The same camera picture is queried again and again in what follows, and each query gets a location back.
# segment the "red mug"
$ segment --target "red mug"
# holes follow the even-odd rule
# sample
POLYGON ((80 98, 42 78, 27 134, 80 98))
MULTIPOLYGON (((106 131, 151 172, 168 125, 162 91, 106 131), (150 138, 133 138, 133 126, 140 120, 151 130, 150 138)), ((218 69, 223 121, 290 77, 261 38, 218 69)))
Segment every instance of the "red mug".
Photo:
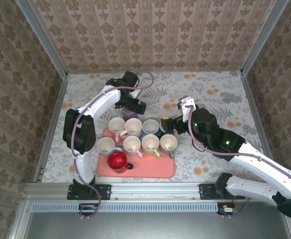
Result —
POLYGON ((121 151, 114 151, 108 157, 108 165, 116 173, 124 173, 127 169, 133 169, 134 166, 127 161, 127 156, 121 151))

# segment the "mug handle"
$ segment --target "mug handle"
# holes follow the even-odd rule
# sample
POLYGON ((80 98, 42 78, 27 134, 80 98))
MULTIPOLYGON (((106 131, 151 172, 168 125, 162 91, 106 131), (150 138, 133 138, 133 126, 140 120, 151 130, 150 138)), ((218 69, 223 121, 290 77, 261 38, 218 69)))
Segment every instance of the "mug handle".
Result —
POLYGON ((174 152, 170 152, 169 156, 170 156, 171 159, 174 159, 174 152))
POLYGON ((120 133, 120 137, 121 138, 126 138, 126 137, 128 137, 129 135, 128 135, 128 132, 126 131, 126 130, 124 130, 124 131, 122 131, 121 133, 120 133))
POLYGON ((116 151, 116 150, 123 152, 122 148, 120 148, 120 147, 114 147, 114 151, 116 151))
POLYGON ((142 141, 142 140, 143 140, 143 138, 144 138, 146 135, 148 135, 148 134, 147 134, 147 133, 144 133, 144 134, 142 135, 142 137, 141 137, 140 141, 142 141))
POLYGON ((138 154, 138 156, 139 156, 140 158, 143 157, 142 153, 141 153, 139 150, 137 151, 137 154, 138 154))
POLYGON ((161 157, 160 153, 159 153, 157 150, 154 151, 154 154, 155 154, 158 158, 161 157))
POLYGON ((115 136, 115 142, 119 142, 119 133, 116 133, 116 136, 115 136))
POLYGON ((133 164, 131 164, 131 163, 128 163, 127 164, 127 169, 133 169, 134 168, 134 165, 133 164))

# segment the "patterned wallpaper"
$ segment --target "patterned wallpaper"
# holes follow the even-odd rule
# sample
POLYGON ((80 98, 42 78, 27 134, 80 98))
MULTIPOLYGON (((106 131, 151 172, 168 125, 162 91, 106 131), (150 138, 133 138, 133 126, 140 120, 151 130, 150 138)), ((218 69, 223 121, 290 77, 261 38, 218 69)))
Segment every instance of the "patterned wallpaper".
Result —
POLYGON ((273 157, 291 169, 291 0, 248 79, 273 157))
POLYGON ((33 179, 60 82, 16 3, 0 0, 0 238, 33 179))
POLYGON ((30 0, 70 72, 240 69, 274 0, 30 0))

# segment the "pink tray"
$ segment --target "pink tray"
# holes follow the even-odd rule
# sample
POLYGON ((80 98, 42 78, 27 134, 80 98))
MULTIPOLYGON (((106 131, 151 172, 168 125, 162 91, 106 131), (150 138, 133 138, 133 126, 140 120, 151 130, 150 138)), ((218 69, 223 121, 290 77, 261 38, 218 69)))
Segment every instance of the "pink tray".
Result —
MULTIPOLYGON (((108 128, 104 130, 103 137, 114 139, 113 134, 108 128)), ((123 141, 124 140, 121 139, 116 143, 116 146, 123 149, 123 141)), ((132 163, 134 168, 121 174, 112 171, 108 166, 107 158, 99 155, 97 172, 100 176, 105 177, 171 178, 174 175, 174 160, 162 153, 162 151, 159 150, 159 152, 161 158, 147 155, 142 149, 141 153, 144 155, 143 158, 127 155, 128 162, 132 163)))

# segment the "floral tablecloth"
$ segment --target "floral tablecloth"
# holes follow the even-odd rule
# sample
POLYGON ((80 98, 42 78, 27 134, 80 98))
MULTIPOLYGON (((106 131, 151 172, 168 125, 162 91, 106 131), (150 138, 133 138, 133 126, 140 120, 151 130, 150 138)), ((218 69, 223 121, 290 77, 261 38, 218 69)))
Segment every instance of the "floral tablecloth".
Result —
MULTIPOLYGON (((139 116, 159 120, 162 115, 181 115, 177 109, 178 99, 192 96, 201 108, 206 108, 218 119, 221 127, 230 129, 246 138, 261 150, 261 143, 252 117, 239 72, 160 72, 153 73, 153 86, 142 91, 138 98, 147 109, 139 116)), ((110 78, 121 78, 122 73, 68 75, 67 92, 60 111, 58 124, 45 167, 42 182, 71 182, 74 177, 73 159, 62 132, 66 111, 77 109, 94 98, 110 78)), ((150 83, 150 76, 140 76, 140 86, 150 83)), ((109 108, 95 121, 97 140, 110 119, 120 117, 121 109, 109 108)), ((214 182, 222 172, 232 173, 247 179, 257 179, 248 170, 231 162, 214 157, 193 148, 188 134, 176 135, 179 142, 175 153, 175 175, 170 179, 101 177, 95 172, 97 182, 214 182)), ((97 168, 96 144, 92 151, 93 167, 97 168)))

